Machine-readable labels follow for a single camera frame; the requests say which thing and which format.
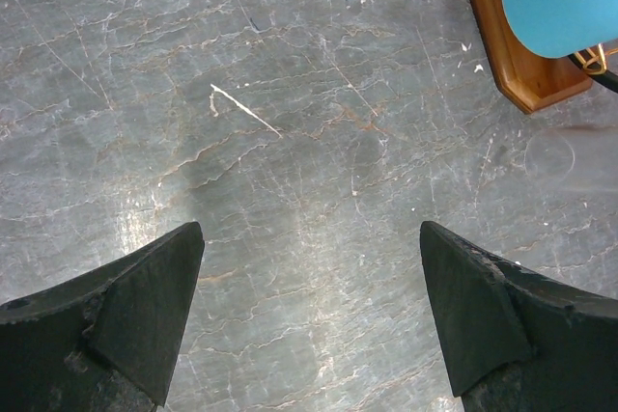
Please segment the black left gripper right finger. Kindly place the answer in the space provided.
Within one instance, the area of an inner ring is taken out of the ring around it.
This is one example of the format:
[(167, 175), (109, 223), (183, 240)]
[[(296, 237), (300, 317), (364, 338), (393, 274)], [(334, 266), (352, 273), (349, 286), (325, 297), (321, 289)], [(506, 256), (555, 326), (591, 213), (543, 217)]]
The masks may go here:
[(420, 251), (451, 390), (467, 411), (614, 411), (617, 302), (433, 221)]

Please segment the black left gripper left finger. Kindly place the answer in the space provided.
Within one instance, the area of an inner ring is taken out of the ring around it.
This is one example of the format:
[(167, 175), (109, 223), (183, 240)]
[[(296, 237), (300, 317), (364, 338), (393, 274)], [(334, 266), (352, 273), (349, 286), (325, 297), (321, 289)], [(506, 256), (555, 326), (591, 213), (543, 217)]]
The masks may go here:
[(1, 307), (4, 411), (164, 406), (205, 242), (196, 222)]

